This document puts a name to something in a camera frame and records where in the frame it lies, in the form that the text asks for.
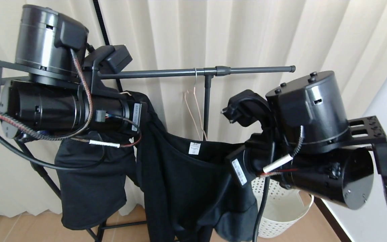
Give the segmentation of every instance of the beige curtain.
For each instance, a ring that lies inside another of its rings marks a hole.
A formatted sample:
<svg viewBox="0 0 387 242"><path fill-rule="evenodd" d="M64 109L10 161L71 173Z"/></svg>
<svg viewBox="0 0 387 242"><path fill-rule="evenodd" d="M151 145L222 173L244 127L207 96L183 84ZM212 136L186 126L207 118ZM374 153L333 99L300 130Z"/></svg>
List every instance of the beige curtain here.
<svg viewBox="0 0 387 242"><path fill-rule="evenodd" d="M90 30L89 42L95 47L103 44L91 1L26 2L80 20ZM0 59L14 61L24 3L0 1ZM126 70L297 66L295 73L214 78L210 140L243 142L259 131L258 124L241 128L220 115L227 100L245 89L265 95L279 83L334 70L348 117L356 118L387 77L385 0L101 0L100 5L110 43L126 44L134 59ZM183 100L183 92L194 83L193 77L122 80L124 89L149 96L170 133L198 139ZM197 95L202 107L203 78L197 81ZM193 109L194 99L189 96L188 101ZM52 161L57 150L55 143L28 145L46 161ZM129 190L132 203L141 202L141 193ZM60 212L60 201L28 162L0 146L0 214L37 214L46 209Z"/></svg>

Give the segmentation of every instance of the black garment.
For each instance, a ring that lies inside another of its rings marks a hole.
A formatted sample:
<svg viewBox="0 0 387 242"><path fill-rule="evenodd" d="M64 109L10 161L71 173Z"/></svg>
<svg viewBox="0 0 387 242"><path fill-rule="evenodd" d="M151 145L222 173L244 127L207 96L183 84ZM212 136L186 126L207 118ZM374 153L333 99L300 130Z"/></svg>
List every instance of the black garment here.
<svg viewBox="0 0 387 242"><path fill-rule="evenodd" d="M217 233L231 242L252 240L258 207L252 187L233 182L224 157L240 144L201 142L166 132L154 112L138 145L141 188L152 242L205 242ZM201 144L189 155L191 143Z"/></svg>
<svg viewBox="0 0 387 242"><path fill-rule="evenodd" d="M88 139L127 144L128 137L90 132ZM79 171L57 170L62 200L62 224L71 230L92 228L106 221L126 203L126 175L137 184L134 149L62 141L55 164L84 166L104 159L97 167Z"/></svg>

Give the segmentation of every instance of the clothing rack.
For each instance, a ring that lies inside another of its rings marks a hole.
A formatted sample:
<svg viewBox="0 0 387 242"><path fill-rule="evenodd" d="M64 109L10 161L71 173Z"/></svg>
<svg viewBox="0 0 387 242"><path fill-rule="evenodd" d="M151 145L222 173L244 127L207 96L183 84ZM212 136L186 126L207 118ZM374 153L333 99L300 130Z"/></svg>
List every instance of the clothing rack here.
<svg viewBox="0 0 387 242"><path fill-rule="evenodd" d="M175 70L150 70L150 71L130 71L130 72L120 72L118 74L100 74L101 80L108 79L133 79L133 78L162 78L162 77L183 77L183 76L195 76L203 75L204 76L204 123L203 130L205 135L208 134L209 129L209 110L210 110L210 89L212 86L212 78L219 76L226 76L230 74L247 74L247 73L269 73L269 72L294 72L295 66L278 66L278 67L248 67L248 68L231 68L227 66L216 66L214 68L202 68L202 69L175 69ZM17 145L26 155L33 158L31 151L26 147L26 145L20 141L16 141ZM44 167L31 163L32 168L44 179L47 185L52 189L52 191L60 198L60 189L53 182L53 180L48 175ZM95 242L102 242L103 234L105 230L128 227L140 224L146 224L146 221L127 223L127 224L117 224L117 225L106 225L106 221L101 223L98 226L98 232L95 234L92 229L87 229L86 231L92 236Z"/></svg>

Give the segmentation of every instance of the floor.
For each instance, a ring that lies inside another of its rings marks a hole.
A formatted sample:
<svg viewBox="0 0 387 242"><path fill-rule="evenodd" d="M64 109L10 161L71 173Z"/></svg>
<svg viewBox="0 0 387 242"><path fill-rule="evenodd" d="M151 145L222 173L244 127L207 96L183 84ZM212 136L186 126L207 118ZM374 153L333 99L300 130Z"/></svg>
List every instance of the floor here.
<svg viewBox="0 0 387 242"><path fill-rule="evenodd" d="M0 216L0 242L93 242L86 231L72 231L60 223L60 214L45 212L38 216L23 213L8 218ZM108 225L143 221L144 209L137 206L129 215L115 213L107 221ZM148 242L147 226L106 230L103 242ZM216 233L211 242L223 242ZM322 213L313 205L309 212L286 230L272 239L259 238L260 242L340 242Z"/></svg>

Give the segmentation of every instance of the laundry basket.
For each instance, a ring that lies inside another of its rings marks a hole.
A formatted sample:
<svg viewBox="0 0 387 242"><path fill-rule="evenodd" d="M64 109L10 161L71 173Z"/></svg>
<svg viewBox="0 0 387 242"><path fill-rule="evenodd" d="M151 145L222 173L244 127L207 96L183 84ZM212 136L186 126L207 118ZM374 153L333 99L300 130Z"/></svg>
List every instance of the laundry basket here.
<svg viewBox="0 0 387 242"><path fill-rule="evenodd" d="M265 178L256 178L252 181L258 208L264 193L264 182ZM273 238L280 235L308 212L313 201L314 197L312 196L310 204L304 206L299 190L286 190L278 182L271 180L258 235L263 238Z"/></svg>

